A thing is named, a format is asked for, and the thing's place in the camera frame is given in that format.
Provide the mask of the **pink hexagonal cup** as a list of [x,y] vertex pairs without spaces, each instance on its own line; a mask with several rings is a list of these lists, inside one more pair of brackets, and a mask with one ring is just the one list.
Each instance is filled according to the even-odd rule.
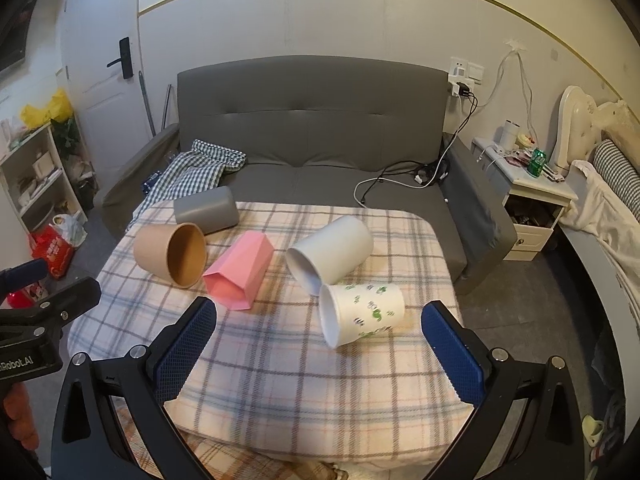
[[203,274],[207,295],[228,310],[253,307],[274,248],[266,234],[242,234]]

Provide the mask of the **white cup green print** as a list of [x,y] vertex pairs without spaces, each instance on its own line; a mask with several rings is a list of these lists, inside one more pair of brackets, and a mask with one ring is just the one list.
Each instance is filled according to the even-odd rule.
[[322,285],[318,299],[322,334],[332,349],[389,332],[406,310],[401,289],[390,283]]

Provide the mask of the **brown paper cup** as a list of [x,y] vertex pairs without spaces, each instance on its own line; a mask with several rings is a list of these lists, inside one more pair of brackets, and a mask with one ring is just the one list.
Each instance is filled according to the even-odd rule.
[[140,268],[180,288],[194,286],[207,261],[206,240],[193,223],[142,226],[134,237]]

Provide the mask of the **white shelf unit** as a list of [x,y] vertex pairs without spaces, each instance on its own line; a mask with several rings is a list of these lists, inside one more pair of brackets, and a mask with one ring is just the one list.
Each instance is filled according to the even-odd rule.
[[28,234],[41,231],[56,214],[69,214],[81,224],[87,221],[50,124],[24,136],[1,157],[1,186]]

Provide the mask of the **white thermos tumbler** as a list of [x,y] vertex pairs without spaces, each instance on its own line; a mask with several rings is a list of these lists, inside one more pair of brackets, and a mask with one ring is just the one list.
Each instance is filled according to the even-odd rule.
[[502,126],[500,146],[507,152],[512,151],[516,144],[519,132],[520,125],[516,122],[512,122],[510,119],[507,119]]

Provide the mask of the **white plastic bag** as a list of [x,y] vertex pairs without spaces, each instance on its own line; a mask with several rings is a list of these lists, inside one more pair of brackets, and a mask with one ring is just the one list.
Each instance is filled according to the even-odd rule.
[[52,218],[51,226],[66,243],[77,249],[87,238],[88,233],[75,216],[57,214]]

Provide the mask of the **bed with white headboard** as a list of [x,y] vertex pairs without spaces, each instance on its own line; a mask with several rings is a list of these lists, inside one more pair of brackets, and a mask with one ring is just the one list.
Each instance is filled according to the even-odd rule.
[[598,105],[582,88],[569,86],[559,102],[551,159],[577,194],[562,214],[561,229],[611,326],[624,387],[625,438],[639,421],[639,222],[592,160],[608,130],[631,125],[625,102]]

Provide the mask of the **plain white cup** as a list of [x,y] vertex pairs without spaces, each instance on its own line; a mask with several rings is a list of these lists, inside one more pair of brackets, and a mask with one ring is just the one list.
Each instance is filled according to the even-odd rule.
[[367,226],[354,216],[343,216],[288,248],[285,261],[297,284],[318,296],[323,284],[341,281],[372,252]]

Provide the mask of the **grey plastic cup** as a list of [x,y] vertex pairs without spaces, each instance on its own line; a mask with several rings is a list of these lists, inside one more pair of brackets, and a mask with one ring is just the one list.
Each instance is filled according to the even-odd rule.
[[204,235],[233,228],[240,222],[235,199],[228,186],[218,186],[174,201],[177,223],[193,223]]

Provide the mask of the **checkered green-white cloth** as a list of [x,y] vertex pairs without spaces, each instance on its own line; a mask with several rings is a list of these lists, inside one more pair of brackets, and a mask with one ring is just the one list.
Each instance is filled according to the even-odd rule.
[[156,203],[178,200],[216,188],[225,174],[239,171],[245,163],[246,154],[242,151],[194,140],[190,150],[176,155],[160,174],[132,213],[129,226]]

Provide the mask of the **wall socket with charger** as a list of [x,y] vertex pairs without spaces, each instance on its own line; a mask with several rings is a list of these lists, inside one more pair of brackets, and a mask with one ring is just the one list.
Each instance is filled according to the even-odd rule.
[[469,62],[464,58],[452,56],[448,70],[449,91],[452,96],[460,96],[460,88],[465,86],[471,92],[477,84],[481,84],[484,78],[485,67]]

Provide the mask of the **white bedside cabinet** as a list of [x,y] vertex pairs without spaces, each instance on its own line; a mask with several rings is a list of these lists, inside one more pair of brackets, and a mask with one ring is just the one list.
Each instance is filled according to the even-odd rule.
[[472,154],[514,225],[516,241],[504,258],[532,261],[577,195],[565,182],[554,182],[543,174],[533,177],[518,158],[520,152],[504,152],[495,142],[475,138]]

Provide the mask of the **white door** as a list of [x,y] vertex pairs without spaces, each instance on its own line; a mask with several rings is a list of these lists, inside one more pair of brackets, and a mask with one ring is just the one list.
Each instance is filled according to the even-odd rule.
[[[130,38],[134,76],[125,80],[118,43]],[[152,138],[139,75],[138,0],[64,0],[61,56],[67,95],[96,180],[106,185]]]

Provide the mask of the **grey sofa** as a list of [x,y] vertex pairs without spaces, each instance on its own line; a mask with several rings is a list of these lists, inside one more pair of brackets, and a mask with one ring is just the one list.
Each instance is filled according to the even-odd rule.
[[516,240],[488,177],[444,130],[442,70],[407,63],[293,55],[191,68],[177,77],[179,119],[103,185],[96,208],[114,237],[142,184],[194,140],[246,154],[221,180],[240,202],[402,210],[435,231],[459,294],[495,269]]

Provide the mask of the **yellow plastic bag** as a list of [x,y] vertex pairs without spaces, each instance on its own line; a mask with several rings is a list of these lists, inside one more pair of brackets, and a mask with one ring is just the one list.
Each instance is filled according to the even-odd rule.
[[51,120],[66,122],[74,114],[72,104],[63,88],[57,88],[51,99],[43,108],[26,104],[20,113],[20,118],[27,129],[38,129]]

